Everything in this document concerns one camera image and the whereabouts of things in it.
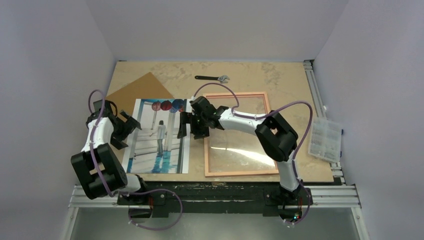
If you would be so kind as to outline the brown cardboard backing board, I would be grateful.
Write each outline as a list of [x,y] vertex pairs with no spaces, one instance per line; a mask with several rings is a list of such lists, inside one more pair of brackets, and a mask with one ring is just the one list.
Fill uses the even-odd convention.
[[107,100],[117,105],[118,112],[123,110],[130,115],[133,113],[136,99],[173,98],[173,95],[151,72],[106,97]]

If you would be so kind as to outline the glossy printed photo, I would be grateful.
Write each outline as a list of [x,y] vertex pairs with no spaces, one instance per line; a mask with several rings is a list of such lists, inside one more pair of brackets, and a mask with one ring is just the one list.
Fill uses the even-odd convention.
[[178,137],[187,99],[136,99],[132,117],[140,123],[127,138],[122,165],[131,174],[188,174],[190,128]]

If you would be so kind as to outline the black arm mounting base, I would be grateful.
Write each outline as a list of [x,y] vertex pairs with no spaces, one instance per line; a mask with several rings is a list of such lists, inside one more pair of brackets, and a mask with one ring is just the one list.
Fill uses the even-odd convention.
[[119,196],[118,205],[146,207],[154,218],[170,213],[261,214],[289,221],[301,218],[312,205],[306,192],[288,196],[278,182],[166,182],[149,181],[143,195]]

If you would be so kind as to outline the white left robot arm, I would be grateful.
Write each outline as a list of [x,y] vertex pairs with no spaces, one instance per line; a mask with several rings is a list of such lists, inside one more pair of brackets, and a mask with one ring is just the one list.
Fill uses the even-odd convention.
[[123,193],[138,205],[146,203],[149,191],[145,181],[137,174],[127,174],[113,151],[128,147],[124,141],[141,128],[140,123],[109,100],[96,101],[94,109],[86,121],[86,143],[70,159],[85,195],[93,200]]

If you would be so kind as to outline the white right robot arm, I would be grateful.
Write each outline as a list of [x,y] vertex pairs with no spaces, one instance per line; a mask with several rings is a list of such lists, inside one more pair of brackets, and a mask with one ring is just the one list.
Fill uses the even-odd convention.
[[294,128],[280,114],[286,106],[267,114],[252,114],[236,111],[234,107],[215,107],[204,96],[190,100],[189,104],[191,111],[180,114],[178,139],[189,134],[187,126],[195,139],[209,137],[211,129],[253,135],[257,137],[266,155],[276,163],[282,200],[292,204],[300,198],[300,191],[304,190],[308,204],[313,202],[311,193],[298,175],[295,163],[305,139],[299,138]]

